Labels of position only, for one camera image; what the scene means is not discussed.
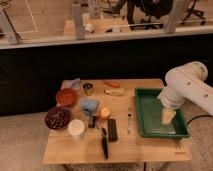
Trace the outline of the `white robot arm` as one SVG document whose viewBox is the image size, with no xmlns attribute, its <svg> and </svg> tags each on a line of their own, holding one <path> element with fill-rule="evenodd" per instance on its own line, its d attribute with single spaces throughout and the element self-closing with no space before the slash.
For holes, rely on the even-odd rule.
<svg viewBox="0 0 213 171">
<path fill-rule="evenodd" d="M 213 116 L 213 87 L 207 85 L 207 67 L 198 61 L 170 69 L 165 75 L 166 86 L 158 95 L 162 123 L 168 125 L 186 99 L 191 100 Z"/>
</svg>

